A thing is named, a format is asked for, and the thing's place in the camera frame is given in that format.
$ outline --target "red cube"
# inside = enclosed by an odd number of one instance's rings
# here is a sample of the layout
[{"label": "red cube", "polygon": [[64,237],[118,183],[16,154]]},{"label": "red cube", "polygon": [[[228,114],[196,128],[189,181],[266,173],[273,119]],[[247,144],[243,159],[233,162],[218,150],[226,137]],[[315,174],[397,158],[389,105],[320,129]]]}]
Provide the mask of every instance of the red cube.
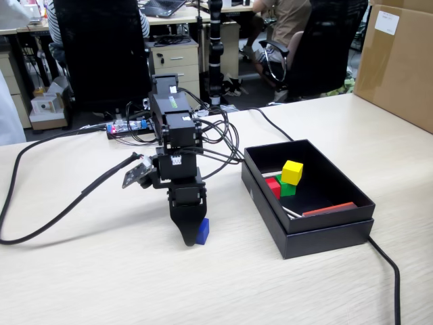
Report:
[{"label": "red cube", "polygon": [[281,196],[281,185],[278,183],[278,181],[274,177],[266,178],[265,181],[267,182],[269,188],[272,190],[272,193],[279,200],[279,198]]}]

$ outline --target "yellow cube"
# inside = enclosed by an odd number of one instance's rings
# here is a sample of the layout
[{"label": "yellow cube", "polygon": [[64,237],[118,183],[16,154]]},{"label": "yellow cube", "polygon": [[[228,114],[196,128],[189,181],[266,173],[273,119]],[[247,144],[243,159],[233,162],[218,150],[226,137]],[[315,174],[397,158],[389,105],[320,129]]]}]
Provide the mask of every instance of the yellow cube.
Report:
[{"label": "yellow cube", "polygon": [[287,160],[281,173],[281,180],[284,183],[297,186],[302,177],[302,168],[304,164]]}]

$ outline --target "striped shirt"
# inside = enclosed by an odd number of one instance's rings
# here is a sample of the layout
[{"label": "striped shirt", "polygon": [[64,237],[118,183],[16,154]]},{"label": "striped shirt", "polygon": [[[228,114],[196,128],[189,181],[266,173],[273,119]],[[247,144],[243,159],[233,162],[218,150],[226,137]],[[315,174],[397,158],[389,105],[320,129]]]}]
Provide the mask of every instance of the striped shirt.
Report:
[{"label": "striped shirt", "polygon": [[[62,36],[60,35],[59,23],[57,21],[57,16],[55,15],[54,3],[53,0],[50,0],[48,3],[48,28],[49,34],[51,38],[56,43],[62,43]],[[141,11],[140,20],[141,20],[141,31],[143,32],[143,38],[149,36],[149,22],[147,21],[146,16],[144,16]]]}]

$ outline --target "drawer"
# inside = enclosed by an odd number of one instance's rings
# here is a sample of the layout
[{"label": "drawer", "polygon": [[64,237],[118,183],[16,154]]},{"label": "drawer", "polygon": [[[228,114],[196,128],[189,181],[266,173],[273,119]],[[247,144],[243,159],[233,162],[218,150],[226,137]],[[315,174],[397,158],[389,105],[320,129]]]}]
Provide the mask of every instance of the drawer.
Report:
[{"label": "drawer", "polygon": [[155,74],[163,73],[177,73],[180,83],[187,81],[197,81],[198,65],[195,64],[193,66],[174,66],[172,68],[155,69]]},{"label": "drawer", "polygon": [[32,127],[32,125],[30,124],[30,120],[28,119],[27,110],[24,106],[21,95],[13,95],[12,100],[14,101],[16,111],[18,112],[18,117],[20,118],[23,129]]},{"label": "drawer", "polygon": [[[200,98],[200,83],[198,81],[187,81],[184,83],[179,83],[180,88],[185,88],[186,90],[189,90],[194,95]],[[196,107],[199,105],[199,103],[196,102],[195,99],[193,99],[190,95],[186,94],[188,104],[193,108],[196,109]]]},{"label": "drawer", "polygon": [[0,71],[3,77],[14,76],[14,72],[12,70],[11,62],[9,62],[9,59],[0,59]]},{"label": "drawer", "polygon": [[[163,55],[164,64],[161,64],[161,58],[158,57],[158,54]],[[157,49],[153,49],[152,55],[155,69],[170,68],[173,66],[192,66],[193,64],[198,64],[197,47],[192,47],[190,49],[172,49],[169,51],[158,51]]]},{"label": "drawer", "polygon": [[18,87],[18,84],[16,83],[15,77],[5,77],[7,88],[9,88],[9,93],[11,95],[16,95],[20,92],[20,88]]}]

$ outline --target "blue cube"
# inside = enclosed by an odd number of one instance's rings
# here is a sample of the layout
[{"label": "blue cube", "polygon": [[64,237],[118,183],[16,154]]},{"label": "blue cube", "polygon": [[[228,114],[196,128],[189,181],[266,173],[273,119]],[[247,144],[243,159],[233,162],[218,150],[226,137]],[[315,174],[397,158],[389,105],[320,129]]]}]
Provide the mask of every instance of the blue cube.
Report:
[{"label": "blue cube", "polygon": [[209,219],[204,218],[202,223],[200,224],[200,228],[198,228],[196,244],[199,245],[206,244],[206,239],[208,239],[208,235],[209,235]]}]

